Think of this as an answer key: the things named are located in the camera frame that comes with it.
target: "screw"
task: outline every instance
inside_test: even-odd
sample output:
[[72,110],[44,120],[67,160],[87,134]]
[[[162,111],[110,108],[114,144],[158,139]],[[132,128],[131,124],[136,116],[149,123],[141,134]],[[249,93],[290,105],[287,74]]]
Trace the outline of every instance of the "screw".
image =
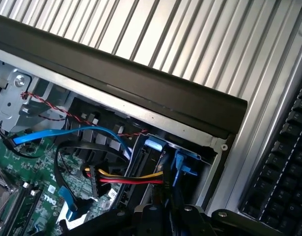
[[117,213],[117,216],[123,216],[123,215],[125,215],[125,212],[123,211]]
[[221,149],[222,149],[223,151],[226,151],[226,150],[228,149],[228,146],[227,146],[226,144],[222,144],[222,145],[221,145]]
[[22,75],[18,75],[15,79],[14,79],[14,85],[18,88],[22,87],[25,85],[25,80],[24,77]]
[[222,212],[222,211],[220,211],[218,213],[218,215],[221,216],[221,217],[227,217],[228,216],[228,214],[226,212]]
[[184,210],[185,210],[185,211],[191,211],[191,210],[192,210],[192,207],[191,207],[191,206],[185,206]]

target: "blue plastic latch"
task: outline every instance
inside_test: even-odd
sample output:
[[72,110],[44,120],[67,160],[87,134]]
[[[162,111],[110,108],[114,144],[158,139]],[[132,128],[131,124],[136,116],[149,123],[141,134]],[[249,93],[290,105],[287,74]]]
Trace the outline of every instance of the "blue plastic latch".
[[69,210],[67,211],[66,219],[69,222],[79,219],[82,215],[86,214],[91,207],[92,200],[82,200],[80,206],[76,206],[70,191],[64,186],[60,188],[58,193],[64,198],[68,205]]
[[157,139],[154,136],[150,136],[146,141],[145,141],[145,145],[153,148],[157,151],[162,151],[164,146],[166,145],[166,142],[160,139]]
[[196,160],[200,160],[200,157],[198,155],[196,155],[192,152],[189,152],[187,150],[179,149],[179,150],[175,151],[174,163],[175,163],[177,172],[176,172],[173,186],[175,186],[181,171],[183,171],[184,173],[193,175],[193,176],[197,176],[197,172],[193,171],[190,167],[186,166],[184,163],[185,159],[188,157],[194,158]]

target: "motherboard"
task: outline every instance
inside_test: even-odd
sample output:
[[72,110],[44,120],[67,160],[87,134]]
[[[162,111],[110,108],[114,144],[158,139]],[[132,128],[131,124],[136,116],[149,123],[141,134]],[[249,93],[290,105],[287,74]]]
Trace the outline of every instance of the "motherboard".
[[[27,159],[19,157],[6,149],[0,139],[1,173],[6,175],[11,182],[16,183],[18,195],[24,195],[26,189],[30,186],[30,191],[27,194],[29,197],[26,197],[21,202],[17,215],[13,216],[14,219],[9,224],[8,234],[28,236],[43,232],[47,236],[60,235],[59,222],[65,219],[67,205],[59,196],[59,187],[53,175],[56,147],[52,140],[42,139],[27,145],[24,144],[20,148],[21,152],[39,156],[39,158]],[[60,156],[59,164],[65,181],[73,189],[75,195],[82,199],[91,198],[91,182],[80,171],[82,160],[74,155],[62,155]],[[99,199],[94,199],[93,205],[87,214],[78,220],[67,221],[68,228],[74,228],[108,211],[117,195],[118,189],[119,185],[113,184],[112,189],[106,195]],[[7,206],[3,209],[6,214],[10,210]]]

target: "green circuit board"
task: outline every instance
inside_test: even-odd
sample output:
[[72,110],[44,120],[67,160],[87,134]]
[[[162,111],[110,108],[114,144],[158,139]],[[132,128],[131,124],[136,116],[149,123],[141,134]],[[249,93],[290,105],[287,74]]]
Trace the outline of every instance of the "green circuit board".
[[[64,205],[64,200],[59,196],[59,187],[53,175],[54,153],[56,147],[51,140],[43,139],[40,144],[31,145],[32,156],[41,156],[38,159],[18,157],[7,150],[0,139],[0,168],[13,178],[34,184],[42,189],[41,197],[30,219],[28,230],[35,228],[45,231],[46,235],[60,235],[57,218]],[[82,161],[74,156],[65,156],[65,163],[69,172],[63,173],[66,182],[77,197],[88,199],[92,196],[91,183],[80,172]],[[85,221],[93,219],[108,210],[118,191],[119,186],[113,185],[112,192],[94,201]]]

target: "black cable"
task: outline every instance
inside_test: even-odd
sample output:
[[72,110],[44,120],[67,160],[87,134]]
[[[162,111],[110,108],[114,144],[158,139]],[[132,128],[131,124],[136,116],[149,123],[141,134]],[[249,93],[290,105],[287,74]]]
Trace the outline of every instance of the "black cable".
[[98,150],[98,151],[105,151],[108,152],[116,157],[119,157],[121,160],[123,160],[126,164],[129,164],[129,160],[123,155],[123,153],[116,151],[110,146],[105,146],[101,144],[93,144],[89,142],[83,142],[83,141],[65,141],[60,143],[57,146],[55,158],[54,158],[54,176],[55,180],[59,187],[64,186],[69,190],[71,193],[71,196],[74,200],[74,202],[77,202],[77,197],[73,194],[72,190],[69,188],[67,182],[64,180],[63,176],[61,175],[61,172],[59,171],[59,165],[58,165],[58,154],[59,151],[63,148],[80,148],[80,149],[88,149],[88,150]]
[[10,140],[12,140],[13,137],[8,137],[7,135],[5,135],[2,130],[1,130],[1,124],[0,124],[0,137],[2,139],[2,143],[5,145],[5,147],[10,150],[11,152],[13,152],[14,154],[16,154],[17,156],[20,156],[20,157],[24,157],[24,158],[28,158],[28,159],[37,159],[37,158],[40,158],[41,156],[28,156],[28,155],[25,155],[25,154],[22,154],[20,153],[19,151],[17,151],[15,148],[14,148],[14,145],[11,143]]
[[61,153],[59,153],[59,156],[60,156],[60,158],[61,158],[61,162],[62,162],[62,164],[63,164],[64,168],[66,169],[66,171],[67,171],[67,172],[68,172],[70,175],[72,175],[72,173],[71,173],[71,171],[69,170],[69,168],[68,168],[68,166],[67,166],[66,162],[64,161],[64,159],[63,159],[63,157],[62,157],[62,154],[61,154]]

